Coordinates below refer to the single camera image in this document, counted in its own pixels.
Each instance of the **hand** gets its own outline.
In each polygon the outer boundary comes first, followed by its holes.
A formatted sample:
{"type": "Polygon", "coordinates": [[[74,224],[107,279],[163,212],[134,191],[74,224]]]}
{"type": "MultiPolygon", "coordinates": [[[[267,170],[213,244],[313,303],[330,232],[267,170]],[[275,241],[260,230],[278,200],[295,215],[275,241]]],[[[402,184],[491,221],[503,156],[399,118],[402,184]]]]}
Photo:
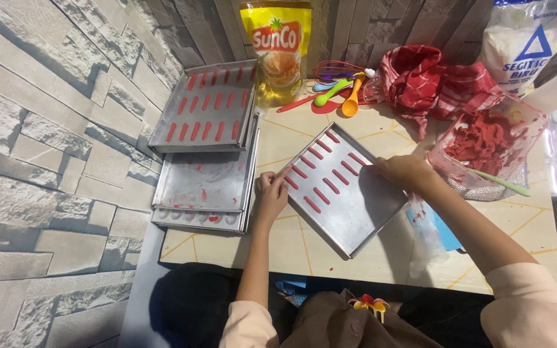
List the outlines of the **hand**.
{"type": "Polygon", "coordinates": [[[290,170],[291,166],[285,168],[279,174],[273,171],[261,173],[259,178],[261,187],[257,198],[259,201],[259,222],[267,222],[271,225],[287,205],[287,186],[283,183],[283,178],[290,170]]]}
{"type": "Polygon", "coordinates": [[[387,160],[378,157],[375,169],[391,183],[419,196],[441,179],[422,155],[416,154],[393,156],[387,160]]]}

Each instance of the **blue triangle logo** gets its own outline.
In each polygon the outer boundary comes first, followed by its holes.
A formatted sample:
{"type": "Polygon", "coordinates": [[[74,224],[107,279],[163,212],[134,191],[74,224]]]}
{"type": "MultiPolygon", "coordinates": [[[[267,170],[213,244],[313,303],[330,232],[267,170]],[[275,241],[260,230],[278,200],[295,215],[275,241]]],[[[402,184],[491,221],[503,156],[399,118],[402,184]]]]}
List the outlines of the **blue triangle logo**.
{"type": "Polygon", "coordinates": [[[552,48],[550,47],[549,43],[547,42],[547,37],[545,36],[545,31],[543,30],[543,25],[541,24],[534,31],[534,34],[532,34],[532,37],[530,38],[530,40],[528,40],[528,43],[523,48],[523,51],[521,53],[519,53],[519,56],[517,56],[515,61],[522,61],[522,60],[526,60],[526,59],[545,58],[545,57],[551,57],[552,55],[553,55],[552,54],[552,48]],[[538,38],[538,43],[541,44],[542,51],[541,52],[526,53],[526,51],[530,49],[531,45],[534,43],[534,40],[536,38],[538,38]]]}

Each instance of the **green measuring spoon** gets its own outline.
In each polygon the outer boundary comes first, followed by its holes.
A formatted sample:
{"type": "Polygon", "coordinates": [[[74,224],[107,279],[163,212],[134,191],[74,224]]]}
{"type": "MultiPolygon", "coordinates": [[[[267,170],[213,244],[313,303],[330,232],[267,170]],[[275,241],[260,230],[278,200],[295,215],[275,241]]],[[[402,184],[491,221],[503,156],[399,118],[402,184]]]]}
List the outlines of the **green measuring spoon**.
{"type": "Polygon", "coordinates": [[[347,87],[347,85],[349,85],[352,82],[353,80],[351,78],[338,81],[337,84],[335,84],[331,90],[329,90],[328,92],[322,95],[318,95],[317,97],[315,97],[315,105],[317,105],[318,107],[323,107],[328,101],[328,99],[332,98],[332,96],[336,92],[347,87]]]}
{"type": "Polygon", "coordinates": [[[521,194],[522,196],[530,197],[532,195],[532,192],[530,192],[530,190],[525,188],[525,187],[509,183],[505,179],[494,177],[493,175],[483,173],[482,171],[478,171],[478,170],[475,170],[475,169],[470,169],[470,170],[473,171],[474,173],[478,174],[479,176],[481,176],[485,179],[489,179],[489,180],[491,180],[491,181],[493,181],[497,184],[500,184],[500,185],[506,187],[507,189],[510,189],[513,192],[521,194]]]}

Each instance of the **pink sleeve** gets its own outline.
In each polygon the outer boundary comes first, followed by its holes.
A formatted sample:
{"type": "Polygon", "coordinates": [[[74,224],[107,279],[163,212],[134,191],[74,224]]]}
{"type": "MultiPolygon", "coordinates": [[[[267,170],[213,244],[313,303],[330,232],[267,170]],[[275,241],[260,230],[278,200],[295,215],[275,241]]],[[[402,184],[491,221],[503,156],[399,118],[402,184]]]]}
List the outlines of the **pink sleeve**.
{"type": "Polygon", "coordinates": [[[494,347],[557,347],[557,284],[545,267],[506,265],[486,280],[496,300],[480,320],[494,347]]]}
{"type": "Polygon", "coordinates": [[[229,318],[220,340],[220,348],[275,348],[279,346],[277,332],[270,313],[253,301],[229,304],[229,318]]]}

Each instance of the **red patterned towel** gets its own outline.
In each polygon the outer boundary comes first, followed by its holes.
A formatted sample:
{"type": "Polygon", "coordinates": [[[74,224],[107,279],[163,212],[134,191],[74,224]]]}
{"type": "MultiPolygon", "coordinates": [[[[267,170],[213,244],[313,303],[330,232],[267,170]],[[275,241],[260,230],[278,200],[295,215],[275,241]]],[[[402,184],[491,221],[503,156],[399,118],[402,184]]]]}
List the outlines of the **red patterned towel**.
{"type": "Polygon", "coordinates": [[[418,123],[418,140],[425,137],[425,116],[447,120],[488,109],[504,97],[481,62],[450,65],[429,46],[397,47],[384,55],[381,67],[386,101],[397,115],[418,123]]]}

